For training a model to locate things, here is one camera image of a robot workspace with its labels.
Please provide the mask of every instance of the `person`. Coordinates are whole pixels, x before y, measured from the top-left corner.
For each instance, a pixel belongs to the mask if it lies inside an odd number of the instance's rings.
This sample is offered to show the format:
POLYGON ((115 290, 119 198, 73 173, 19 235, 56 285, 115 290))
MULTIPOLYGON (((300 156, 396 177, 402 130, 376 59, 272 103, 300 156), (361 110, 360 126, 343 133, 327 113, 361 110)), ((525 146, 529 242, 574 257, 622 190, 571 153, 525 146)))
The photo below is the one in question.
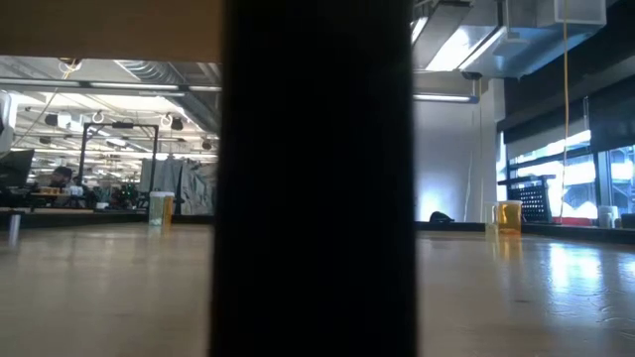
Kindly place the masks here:
POLYGON ((49 187, 66 188, 66 184, 72 177, 72 170, 67 167, 58 167, 51 175, 51 183, 49 187))
POLYGON ((92 189, 90 189, 90 187, 85 185, 79 179, 79 177, 72 178, 72 181, 73 181, 74 185, 76 185, 78 187, 81 187, 80 194, 78 194, 78 195, 84 197, 85 208, 93 208, 94 209, 95 205, 97 204, 97 195, 95 194, 95 192, 92 189))

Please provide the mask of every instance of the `ceiling duct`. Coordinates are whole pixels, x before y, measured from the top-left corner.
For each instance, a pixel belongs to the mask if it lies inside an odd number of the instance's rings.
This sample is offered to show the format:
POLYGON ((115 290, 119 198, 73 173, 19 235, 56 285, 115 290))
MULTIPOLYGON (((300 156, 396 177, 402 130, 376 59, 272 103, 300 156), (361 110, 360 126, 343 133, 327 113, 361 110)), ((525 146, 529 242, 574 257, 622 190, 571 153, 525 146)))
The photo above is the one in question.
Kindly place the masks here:
MULTIPOLYGON (((181 74, 168 62, 149 60, 116 60, 115 62, 144 83, 182 84, 184 82, 181 74)), ((210 133, 218 132, 220 115, 215 108, 209 107, 196 94, 187 92, 184 96, 167 96, 166 99, 182 107, 200 129, 210 133)))
POLYGON ((440 1, 413 47, 415 71, 470 71, 491 77, 532 73, 606 24, 613 0, 440 1))
POLYGON ((413 34, 415 69, 421 70, 428 67, 437 52, 456 32, 470 9, 471 2, 441 0, 437 3, 432 10, 432 15, 424 22, 423 30, 418 37, 416 38, 413 34))
POLYGON ((605 0, 515 0, 504 6, 504 27, 459 67, 495 77, 521 77, 561 56, 563 22, 568 23, 568 49, 606 25, 605 0))

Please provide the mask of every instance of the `exposed pipe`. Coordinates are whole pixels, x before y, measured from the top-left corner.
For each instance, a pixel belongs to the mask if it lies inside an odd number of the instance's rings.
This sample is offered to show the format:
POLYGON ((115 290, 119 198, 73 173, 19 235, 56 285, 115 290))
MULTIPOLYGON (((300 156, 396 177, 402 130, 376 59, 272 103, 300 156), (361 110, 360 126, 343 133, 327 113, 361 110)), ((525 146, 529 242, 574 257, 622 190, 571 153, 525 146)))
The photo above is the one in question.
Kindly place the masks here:
MULTIPOLYGON (((160 84, 181 84, 184 82, 181 74, 169 63, 150 60, 116 60, 115 62, 142 82, 160 84)), ((191 119, 204 131, 218 132, 220 115, 215 108, 207 106, 195 94, 188 92, 182 97, 166 97, 166 99, 191 114, 191 119)))
POLYGON ((211 84, 220 84, 220 77, 216 75, 216 72, 212 70, 212 68, 209 65, 207 65, 207 63, 199 62, 198 67, 205 74, 207 79, 209 79, 209 82, 211 84))

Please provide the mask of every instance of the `white wall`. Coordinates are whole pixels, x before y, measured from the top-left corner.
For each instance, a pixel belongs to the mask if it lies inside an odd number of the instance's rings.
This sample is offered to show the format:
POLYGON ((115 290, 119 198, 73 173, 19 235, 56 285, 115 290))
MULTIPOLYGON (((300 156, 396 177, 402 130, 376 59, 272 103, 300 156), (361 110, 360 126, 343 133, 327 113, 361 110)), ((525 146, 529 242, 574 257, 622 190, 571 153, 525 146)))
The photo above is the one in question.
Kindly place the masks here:
POLYGON ((488 87, 479 104, 415 102, 417 220, 428 221, 441 211, 457 222, 477 222, 481 193, 483 202, 496 201, 496 121, 505 112, 503 82, 492 79, 488 87))

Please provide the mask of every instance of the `computer monitor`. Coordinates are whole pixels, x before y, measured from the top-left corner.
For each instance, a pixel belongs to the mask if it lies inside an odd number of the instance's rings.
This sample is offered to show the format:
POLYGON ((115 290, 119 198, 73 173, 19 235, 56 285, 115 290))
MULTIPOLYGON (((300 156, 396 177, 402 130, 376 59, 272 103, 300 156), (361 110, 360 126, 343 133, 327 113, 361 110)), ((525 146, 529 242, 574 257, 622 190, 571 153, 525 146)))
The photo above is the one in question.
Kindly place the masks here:
POLYGON ((27 183, 35 150, 0 154, 0 187, 22 187, 27 183))

